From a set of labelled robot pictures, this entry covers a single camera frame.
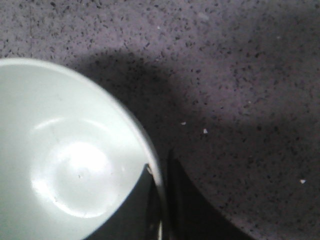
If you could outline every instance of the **speckled countertop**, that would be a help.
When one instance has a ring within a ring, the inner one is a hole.
[[[320,238],[318,0],[0,0],[0,12],[1,58],[96,80],[237,227]]]

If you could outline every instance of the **bowl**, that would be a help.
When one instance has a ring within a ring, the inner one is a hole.
[[[83,75],[41,60],[1,59],[0,103],[0,239],[86,238],[146,165],[163,193],[139,122]]]

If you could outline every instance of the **white speck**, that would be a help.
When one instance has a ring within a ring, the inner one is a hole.
[[[148,170],[148,172],[152,175],[152,170],[149,166],[146,167],[146,169]]]
[[[205,15],[203,12],[199,12],[199,13],[198,13],[198,17],[199,17],[200,19],[205,20],[205,21],[208,21],[208,20],[209,20],[209,16]]]

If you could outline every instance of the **gray countertop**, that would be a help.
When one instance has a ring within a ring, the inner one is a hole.
[[[173,149],[203,196],[253,238],[315,240],[319,8],[0,0],[0,57],[48,60],[95,80],[133,111],[161,160]]]

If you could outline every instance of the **white bowl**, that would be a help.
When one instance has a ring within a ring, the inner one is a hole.
[[[0,60],[0,239],[81,240],[157,157],[130,113],[56,64]]]

